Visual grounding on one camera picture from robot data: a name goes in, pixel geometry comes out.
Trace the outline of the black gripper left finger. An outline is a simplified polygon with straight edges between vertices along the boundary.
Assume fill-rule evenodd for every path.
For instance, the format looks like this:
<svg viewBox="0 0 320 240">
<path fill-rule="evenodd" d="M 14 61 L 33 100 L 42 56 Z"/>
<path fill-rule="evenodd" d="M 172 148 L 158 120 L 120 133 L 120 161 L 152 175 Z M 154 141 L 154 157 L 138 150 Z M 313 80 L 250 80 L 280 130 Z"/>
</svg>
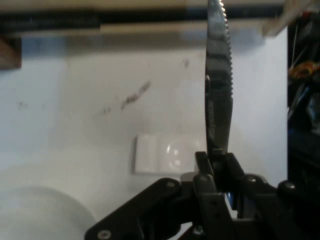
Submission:
<svg viewBox="0 0 320 240">
<path fill-rule="evenodd" d="M 96 223 L 86 240 L 168 240 L 191 223 L 181 240 L 235 240 L 236 230 L 215 178 L 226 155 L 196 152 L 190 179 L 161 178 Z"/>
</svg>

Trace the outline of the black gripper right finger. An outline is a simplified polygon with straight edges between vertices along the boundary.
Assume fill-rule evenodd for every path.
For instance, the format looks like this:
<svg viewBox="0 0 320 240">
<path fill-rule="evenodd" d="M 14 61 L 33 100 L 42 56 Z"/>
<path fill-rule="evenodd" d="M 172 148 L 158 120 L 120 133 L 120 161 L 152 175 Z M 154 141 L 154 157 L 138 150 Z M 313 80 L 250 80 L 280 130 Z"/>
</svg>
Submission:
<svg viewBox="0 0 320 240">
<path fill-rule="evenodd" d="M 252 219 L 275 240 L 320 238 L 320 195 L 285 180 L 272 186 L 245 173 L 233 153 L 215 153 L 215 182 L 239 219 Z"/>
</svg>

